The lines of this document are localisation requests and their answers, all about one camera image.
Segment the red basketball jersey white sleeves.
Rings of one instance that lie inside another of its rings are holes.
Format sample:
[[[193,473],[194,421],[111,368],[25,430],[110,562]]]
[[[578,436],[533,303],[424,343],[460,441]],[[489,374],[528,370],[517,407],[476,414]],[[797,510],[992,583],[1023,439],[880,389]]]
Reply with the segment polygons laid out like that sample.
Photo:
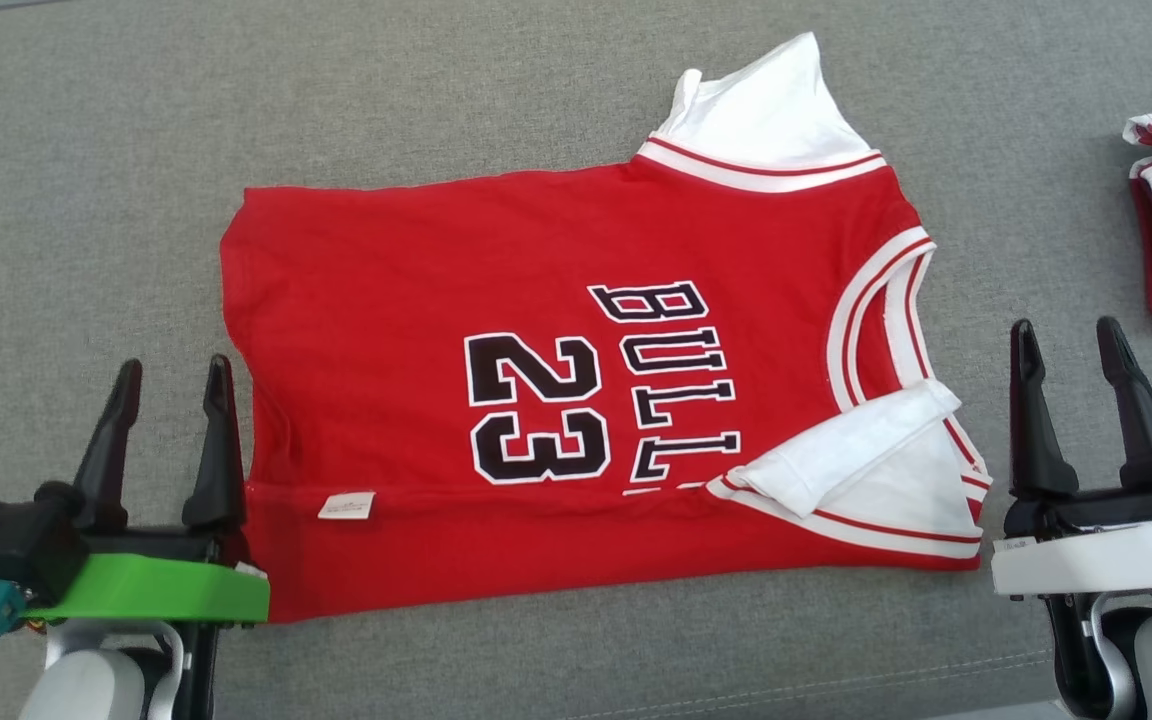
[[[814,33],[679,79],[632,158],[251,188],[221,238],[270,620],[708,575],[973,570],[934,242]]]

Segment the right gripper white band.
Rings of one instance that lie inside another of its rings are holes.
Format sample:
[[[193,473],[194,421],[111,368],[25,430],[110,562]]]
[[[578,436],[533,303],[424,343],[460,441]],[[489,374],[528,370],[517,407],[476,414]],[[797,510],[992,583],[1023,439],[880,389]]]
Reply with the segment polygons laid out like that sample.
[[[1116,397],[1123,488],[1074,497],[1078,473],[1052,425],[1033,324],[1011,324],[1011,497],[1020,501],[991,560],[996,594],[1152,594],[1152,384],[1114,316],[1097,320],[1096,336]]]

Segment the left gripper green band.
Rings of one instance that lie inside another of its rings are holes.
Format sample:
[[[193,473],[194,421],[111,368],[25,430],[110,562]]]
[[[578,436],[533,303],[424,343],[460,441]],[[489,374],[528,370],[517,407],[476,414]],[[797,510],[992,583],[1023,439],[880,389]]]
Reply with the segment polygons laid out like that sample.
[[[73,486],[84,505],[79,530],[115,533],[128,524],[122,505],[129,433],[141,411],[143,366],[124,361],[106,397]],[[237,532],[247,520],[241,429],[230,361],[211,356],[202,409],[207,419],[200,464],[180,520],[192,530]],[[166,623],[268,623],[270,579],[242,535],[132,537],[132,551],[92,551],[54,602],[29,602],[24,620],[150,620]]]

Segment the grey fabric sofa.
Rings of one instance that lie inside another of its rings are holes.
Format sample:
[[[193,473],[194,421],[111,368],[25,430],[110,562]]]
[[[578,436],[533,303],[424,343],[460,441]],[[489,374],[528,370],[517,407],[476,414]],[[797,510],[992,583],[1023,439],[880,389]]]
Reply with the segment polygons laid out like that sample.
[[[174,521],[218,243],[244,188],[387,187],[631,156],[680,74],[812,31],[838,106],[937,243],[934,372],[1007,507],[1009,328],[1064,456],[1117,479],[1094,323],[1152,379],[1126,119],[1152,0],[69,0],[0,10],[0,498],[77,469],[141,357],[126,506]],[[227,632],[218,720],[920,720],[1052,711],[1049,629],[990,575],[805,570]]]

